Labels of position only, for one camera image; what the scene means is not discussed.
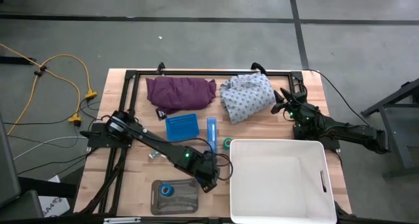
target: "white basket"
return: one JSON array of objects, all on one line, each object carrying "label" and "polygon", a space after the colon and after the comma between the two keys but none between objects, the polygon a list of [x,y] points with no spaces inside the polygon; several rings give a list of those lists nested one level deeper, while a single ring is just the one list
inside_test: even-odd
[{"label": "white basket", "polygon": [[320,142],[233,140],[230,159],[234,165],[230,179],[233,222],[337,222]]}]

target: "gray floor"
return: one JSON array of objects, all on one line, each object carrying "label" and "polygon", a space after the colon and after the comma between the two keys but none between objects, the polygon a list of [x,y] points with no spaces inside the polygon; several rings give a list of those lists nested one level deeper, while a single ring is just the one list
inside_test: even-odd
[{"label": "gray floor", "polygon": [[[416,0],[297,0],[301,18],[417,20]],[[292,18],[289,0],[6,0],[0,12],[152,17]],[[401,84],[419,76],[419,26],[302,25],[311,69],[322,71],[356,111],[361,111]],[[89,67],[100,94],[110,67],[301,69],[293,24],[184,22],[55,22],[0,20],[0,42],[39,61],[74,54]],[[0,50],[0,55],[11,55]],[[83,68],[70,59],[56,60],[51,70],[75,81],[84,94]],[[16,120],[33,82],[35,67],[0,65],[0,111]],[[331,116],[360,123],[324,81]],[[76,107],[76,93],[49,75],[41,77],[33,103],[22,122],[55,121]],[[376,115],[369,118],[382,128]],[[74,136],[63,122],[16,127],[16,136],[45,141]],[[14,156],[36,143],[10,139]],[[55,141],[71,145],[73,140]],[[71,149],[49,145],[16,159],[18,171],[82,155],[86,140]],[[397,168],[393,155],[376,155],[359,145],[342,143],[344,175],[354,214],[419,222],[419,179],[385,182],[381,174]],[[52,164],[25,176],[46,179],[68,164]],[[64,172],[66,175],[74,168]]]}]

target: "yellow extension cord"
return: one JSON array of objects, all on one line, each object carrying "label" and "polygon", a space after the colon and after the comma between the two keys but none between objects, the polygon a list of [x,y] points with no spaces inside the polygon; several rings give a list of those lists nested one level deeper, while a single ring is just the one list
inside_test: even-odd
[{"label": "yellow extension cord", "polygon": [[[80,59],[78,59],[77,57],[72,56],[72,55],[70,55],[70,54],[59,54],[59,55],[53,56],[53,57],[51,57],[51,58],[49,58],[49,59],[45,60],[42,64],[38,64],[37,62],[34,62],[33,60],[29,59],[28,57],[24,56],[23,54],[20,54],[19,52],[17,52],[17,51],[15,51],[15,50],[11,49],[10,47],[5,46],[5,45],[4,45],[4,44],[2,44],[2,43],[0,43],[0,46],[2,46],[3,48],[5,48],[5,49],[7,49],[7,50],[9,50],[9,51],[11,51],[11,52],[13,52],[13,53],[15,53],[15,54],[17,54],[17,55],[21,56],[22,58],[24,58],[24,59],[26,59],[27,61],[29,61],[29,62],[31,62],[31,63],[33,63],[33,64],[35,64],[35,65],[36,65],[36,66],[38,66],[39,68],[41,68],[42,66],[46,65],[46,63],[48,63],[49,61],[51,61],[51,60],[53,60],[53,59],[55,59],[55,58],[58,58],[58,57],[70,57],[70,58],[73,58],[73,59],[77,60],[78,62],[80,62],[80,63],[83,65],[84,70],[86,71],[86,76],[87,76],[87,86],[88,86],[88,93],[87,93],[84,97],[85,97],[85,98],[88,98],[88,99],[92,99],[92,98],[95,98],[95,97],[98,95],[98,93],[94,92],[94,91],[92,90],[92,88],[90,87],[90,77],[89,77],[89,72],[88,72],[88,70],[87,70],[87,66],[86,66],[86,64],[85,64],[83,61],[81,61]],[[55,74],[55,73],[51,72],[50,70],[47,70],[47,69],[46,69],[45,71],[46,71],[47,73],[51,74],[53,77],[56,77],[57,79],[59,79],[59,80],[63,80],[63,81],[65,81],[65,82],[69,83],[70,85],[74,86],[74,88],[75,88],[75,89],[76,89],[76,91],[77,91],[77,99],[78,99],[78,102],[77,102],[76,112],[75,112],[75,113],[74,113],[74,115],[73,115],[73,116],[69,119],[69,122],[81,121],[81,118],[78,116],[78,112],[79,112],[79,110],[80,110],[80,108],[79,108],[79,107],[80,107],[80,90],[79,90],[79,87],[77,87],[77,85],[76,85],[74,82],[70,81],[69,79],[66,79],[66,78],[64,78],[64,77],[58,76],[57,74]],[[27,108],[29,107],[29,105],[30,105],[30,103],[31,103],[31,101],[32,101],[32,98],[33,98],[33,94],[34,94],[34,92],[35,92],[35,87],[36,87],[36,84],[37,84],[38,79],[39,79],[39,76],[37,76],[37,75],[36,75],[36,76],[35,76],[35,79],[33,80],[33,85],[32,85],[32,90],[31,90],[31,96],[29,97],[29,100],[27,101],[27,104],[26,104],[26,106],[24,107],[24,110],[20,113],[20,115],[19,115],[18,119],[16,120],[15,124],[18,124],[18,123],[20,122],[20,119],[23,117],[23,115],[25,114],[25,112],[26,112]],[[14,127],[15,127],[15,125],[13,125],[13,126],[12,126],[12,128],[9,130],[9,132],[7,133],[7,135],[10,135],[10,133],[12,133],[12,131],[14,130]]]}]

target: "wooden tabletop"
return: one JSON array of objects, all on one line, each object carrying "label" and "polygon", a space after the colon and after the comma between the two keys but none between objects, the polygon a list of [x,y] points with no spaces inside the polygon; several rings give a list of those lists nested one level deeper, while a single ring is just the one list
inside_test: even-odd
[{"label": "wooden tabletop", "polygon": [[[98,117],[111,115],[118,109],[122,85],[124,83],[125,71],[127,69],[110,69],[108,72],[105,89],[101,99]],[[329,111],[326,104],[325,94],[321,83],[320,75],[311,71],[302,72],[304,85],[308,89],[308,102],[319,106],[324,115]],[[140,123],[153,133],[166,138],[166,127],[164,121],[159,121],[155,113],[156,107],[147,100],[147,86],[145,79],[155,78],[155,76],[141,76],[139,90],[136,102],[136,117]],[[184,76],[184,77],[203,77],[203,76]],[[234,139],[292,139],[292,122],[287,122],[282,113],[272,115],[271,107],[250,116],[244,122],[232,125],[227,112],[221,107],[219,99],[219,86],[228,80],[229,76],[205,76],[210,81],[215,79],[217,83],[216,98],[203,110],[198,111],[180,111],[170,116],[184,115],[187,113],[196,113],[198,115],[198,124],[200,127],[200,137],[206,139],[206,119],[207,117],[217,118],[217,142],[218,151],[228,155],[224,151],[222,144],[225,138]],[[274,89],[280,87],[288,89],[288,80],[285,77],[269,77]],[[128,91],[126,109],[130,102],[130,92],[132,83]],[[184,145],[193,145],[195,148],[203,151],[205,146],[200,143],[183,143]],[[103,183],[110,149],[98,149],[92,153],[86,161],[84,172],[77,195],[75,212],[83,209],[94,197]],[[180,172],[173,167],[163,157],[157,157],[151,160],[148,154],[152,151],[146,145],[136,141],[128,151],[126,160],[124,178],[122,180],[122,189],[118,206],[118,215],[152,216],[150,212],[151,201],[151,183],[156,180],[187,179],[188,175]],[[351,207],[346,192],[346,185],[342,168],[338,157],[326,151],[327,167],[332,185],[333,196],[340,206],[351,213]],[[221,177],[228,175],[228,167],[221,169]],[[217,187],[209,193],[199,190],[198,211],[194,214],[180,214],[173,216],[188,217],[230,217],[230,185],[229,181],[218,180]],[[113,195],[113,186],[110,188],[107,210],[110,207]]]}]

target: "purple towel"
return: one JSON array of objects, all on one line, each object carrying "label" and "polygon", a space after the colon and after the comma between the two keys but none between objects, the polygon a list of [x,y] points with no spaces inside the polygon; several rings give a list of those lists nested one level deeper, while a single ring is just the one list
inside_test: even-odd
[{"label": "purple towel", "polygon": [[147,99],[165,114],[181,109],[203,109],[215,98],[215,80],[157,77],[146,79]]}]

